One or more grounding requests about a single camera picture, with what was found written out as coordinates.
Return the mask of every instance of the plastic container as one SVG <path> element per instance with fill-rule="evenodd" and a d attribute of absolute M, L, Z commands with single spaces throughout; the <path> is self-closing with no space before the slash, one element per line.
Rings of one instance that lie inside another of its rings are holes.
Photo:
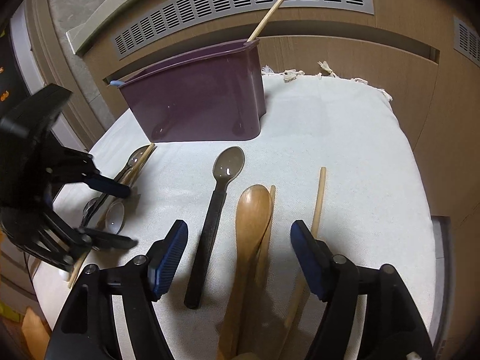
<path fill-rule="evenodd" d="M 151 142 L 249 140 L 265 114 L 258 40 L 165 59 L 119 87 Z"/>

